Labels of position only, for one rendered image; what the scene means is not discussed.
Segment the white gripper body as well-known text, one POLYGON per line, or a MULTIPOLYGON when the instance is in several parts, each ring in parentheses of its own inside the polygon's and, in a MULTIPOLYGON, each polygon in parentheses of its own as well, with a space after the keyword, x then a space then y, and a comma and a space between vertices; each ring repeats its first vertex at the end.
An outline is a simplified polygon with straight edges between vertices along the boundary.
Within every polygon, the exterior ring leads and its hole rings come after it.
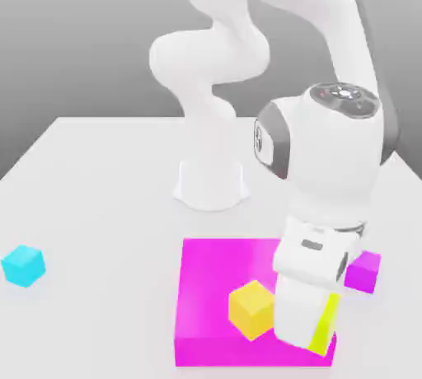
POLYGON ((276 337, 308 348, 330 294, 327 289, 278 274, 274 294, 276 337))

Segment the small lime cube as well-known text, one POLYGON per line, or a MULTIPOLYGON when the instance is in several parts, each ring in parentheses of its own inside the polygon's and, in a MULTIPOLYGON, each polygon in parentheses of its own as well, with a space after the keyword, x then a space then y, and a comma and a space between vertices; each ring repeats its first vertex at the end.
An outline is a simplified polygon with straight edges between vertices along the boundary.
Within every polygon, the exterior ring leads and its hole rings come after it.
POLYGON ((321 355, 322 357, 326 356, 335 332, 335 323, 340 299, 341 296, 338 293, 332 293, 329 296, 328 302, 312 336, 312 341, 307 348, 311 352, 321 355))

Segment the small yellow cube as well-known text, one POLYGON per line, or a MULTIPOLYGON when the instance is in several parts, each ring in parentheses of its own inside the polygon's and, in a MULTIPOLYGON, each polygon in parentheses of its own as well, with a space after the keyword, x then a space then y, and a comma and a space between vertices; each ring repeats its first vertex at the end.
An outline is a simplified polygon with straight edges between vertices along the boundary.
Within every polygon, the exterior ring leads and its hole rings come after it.
POLYGON ((274 294, 252 280, 228 296, 228 319, 249 341, 274 327, 274 294))

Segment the small purple cube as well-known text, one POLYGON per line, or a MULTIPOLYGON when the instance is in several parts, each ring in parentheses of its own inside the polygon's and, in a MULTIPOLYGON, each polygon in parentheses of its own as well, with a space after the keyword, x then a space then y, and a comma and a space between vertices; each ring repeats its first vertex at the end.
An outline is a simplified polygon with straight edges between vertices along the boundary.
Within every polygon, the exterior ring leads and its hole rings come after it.
POLYGON ((378 253, 363 251, 347 268, 344 285, 353 290, 373 294, 381 259, 378 253))

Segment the small cyan cube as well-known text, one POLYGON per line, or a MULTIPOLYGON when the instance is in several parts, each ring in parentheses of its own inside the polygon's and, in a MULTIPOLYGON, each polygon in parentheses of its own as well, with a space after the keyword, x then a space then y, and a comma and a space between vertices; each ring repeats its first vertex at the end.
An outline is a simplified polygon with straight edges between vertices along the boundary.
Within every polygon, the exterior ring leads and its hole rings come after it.
POLYGON ((41 250, 18 246, 1 260, 3 273, 8 282, 28 288, 45 272, 45 260, 41 250))

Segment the large magenta box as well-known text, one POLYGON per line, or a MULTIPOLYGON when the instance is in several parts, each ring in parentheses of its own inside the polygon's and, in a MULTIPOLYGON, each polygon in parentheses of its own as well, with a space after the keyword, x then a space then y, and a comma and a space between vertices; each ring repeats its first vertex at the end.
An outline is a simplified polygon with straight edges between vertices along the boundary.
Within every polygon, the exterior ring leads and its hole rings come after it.
POLYGON ((228 319, 229 293, 251 280, 274 291, 276 238, 186 238, 176 305, 177 367, 330 367, 326 356, 296 348, 268 331, 250 341, 228 319))

